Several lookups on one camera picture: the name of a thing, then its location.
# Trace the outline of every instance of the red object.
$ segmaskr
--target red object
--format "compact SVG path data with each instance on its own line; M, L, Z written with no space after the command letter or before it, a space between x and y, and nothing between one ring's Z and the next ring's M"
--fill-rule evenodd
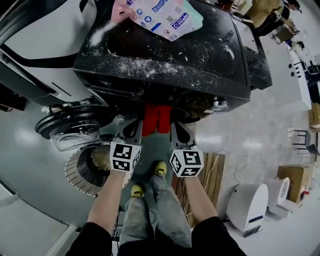
M142 136L153 134L156 128L159 133L167 134L170 131L171 110L171 106L147 103L144 108Z

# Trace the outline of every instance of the plastic bag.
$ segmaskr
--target plastic bag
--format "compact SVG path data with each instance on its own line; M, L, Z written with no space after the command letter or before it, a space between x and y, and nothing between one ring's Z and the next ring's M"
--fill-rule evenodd
M200 29L203 21L186 0L115 0L111 21L119 23L128 17L171 42Z

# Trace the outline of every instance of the chair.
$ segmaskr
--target chair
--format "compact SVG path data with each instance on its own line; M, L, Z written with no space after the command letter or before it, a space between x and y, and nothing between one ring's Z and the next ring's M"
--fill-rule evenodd
M296 150L308 150L310 154L320 156L318 148L315 144L311 144L311 134L308 130L294 130L295 132L301 132L304 134L298 134L298 136L304 137L304 143L293 143L293 145L301 145L304 147L296 148Z

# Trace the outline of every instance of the gray pants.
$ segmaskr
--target gray pants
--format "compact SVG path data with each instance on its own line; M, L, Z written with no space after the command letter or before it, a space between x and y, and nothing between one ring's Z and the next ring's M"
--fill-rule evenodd
M191 247L191 229L180 203L167 181L161 175L150 180L157 208L157 228L176 245ZM154 240L149 208L144 197L131 197L126 204L120 245L138 240Z

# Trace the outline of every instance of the shoe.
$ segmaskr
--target shoe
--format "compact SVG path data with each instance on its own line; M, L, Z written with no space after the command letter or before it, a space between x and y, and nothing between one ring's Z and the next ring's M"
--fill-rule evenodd
M131 189L131 196L132 197L143 197L144 196L144 191L142 189L142 187L140 187L139 185L133 185L132 189Z
M167 173L167 165L165 162L161 161L159 162L155 167L154 175L162 175L166 176Z

